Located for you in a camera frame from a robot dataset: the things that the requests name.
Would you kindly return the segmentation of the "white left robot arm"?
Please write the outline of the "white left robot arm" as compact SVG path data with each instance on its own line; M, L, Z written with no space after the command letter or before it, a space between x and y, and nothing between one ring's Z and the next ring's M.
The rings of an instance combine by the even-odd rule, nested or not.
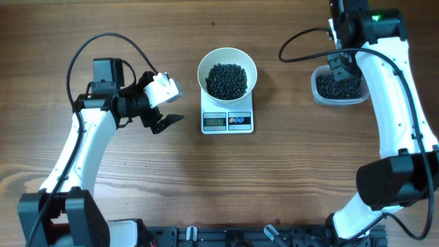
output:
M73 103L71 130L56 166L36 193L24 193L18 215L27 246L110 246L114 237L93 199L106 146L120 122L138 117L159 134L180 121L158 105L181 96L166 73L146 71L126 86L120 58L96 58L93 81Z

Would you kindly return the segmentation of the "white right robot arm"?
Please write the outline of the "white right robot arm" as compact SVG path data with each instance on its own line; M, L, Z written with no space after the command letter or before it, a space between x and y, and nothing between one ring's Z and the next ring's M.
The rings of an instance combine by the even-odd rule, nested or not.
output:
M438 140L414 85L402 14L371 10L366 1L332 1L330 9L342 66L365 79L380 140L379 160L358 169L357 193L333 214L335 234L345 244L420 200L428 202L428 234L438 188Z

